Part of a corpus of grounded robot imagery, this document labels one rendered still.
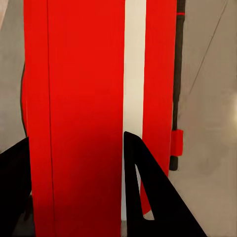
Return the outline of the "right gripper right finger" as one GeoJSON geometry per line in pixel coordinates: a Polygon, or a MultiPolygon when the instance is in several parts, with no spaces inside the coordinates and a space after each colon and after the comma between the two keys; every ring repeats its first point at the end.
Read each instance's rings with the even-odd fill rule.
{"type": "Polygon", "coordinates": [[[207,237],[143,140],[124,133],[127,237],[207,237]],[[155,220],[143,217],[137,165],[155,220]]]}

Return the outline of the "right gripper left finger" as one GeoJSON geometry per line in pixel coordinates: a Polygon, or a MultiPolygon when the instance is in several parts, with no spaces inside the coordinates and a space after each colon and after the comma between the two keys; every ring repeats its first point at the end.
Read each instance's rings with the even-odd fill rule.
{"type": "Polygon", "coordinates": [[[29,137],[0,154],[0,237],[11,237],[32,193],[29,137]]]}

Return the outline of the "radio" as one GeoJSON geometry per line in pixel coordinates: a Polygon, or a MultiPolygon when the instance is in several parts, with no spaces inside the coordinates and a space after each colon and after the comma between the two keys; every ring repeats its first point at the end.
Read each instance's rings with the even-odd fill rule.
{"type": "Polygon", "coordinates": [[[186,0],[23,1],[20,106],[36,237],[120,237],[124,133],[167,177],[178,170],[186,0]]]}

